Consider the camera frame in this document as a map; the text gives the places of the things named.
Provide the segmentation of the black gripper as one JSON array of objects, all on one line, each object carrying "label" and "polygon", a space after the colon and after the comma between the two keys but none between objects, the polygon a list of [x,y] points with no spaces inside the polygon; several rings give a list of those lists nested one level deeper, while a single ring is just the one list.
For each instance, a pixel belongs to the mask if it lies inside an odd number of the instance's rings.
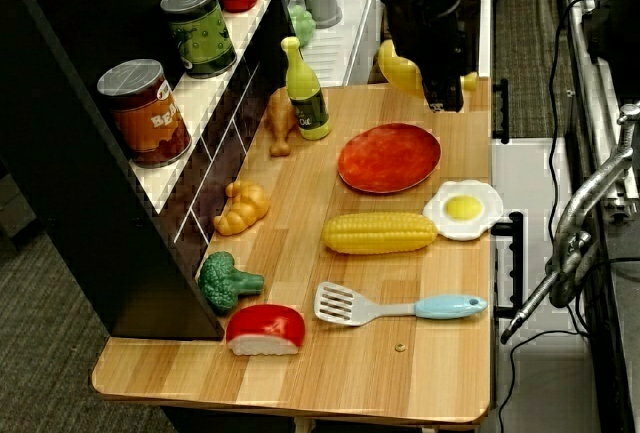
[{"label": "black gripper", "polygon": [[388,28],[394,47],[392,80],[423,87],[432,112],[455,112],[464,105],[461,78],[467,74],[465,32],[455,0],[387,2]]}]

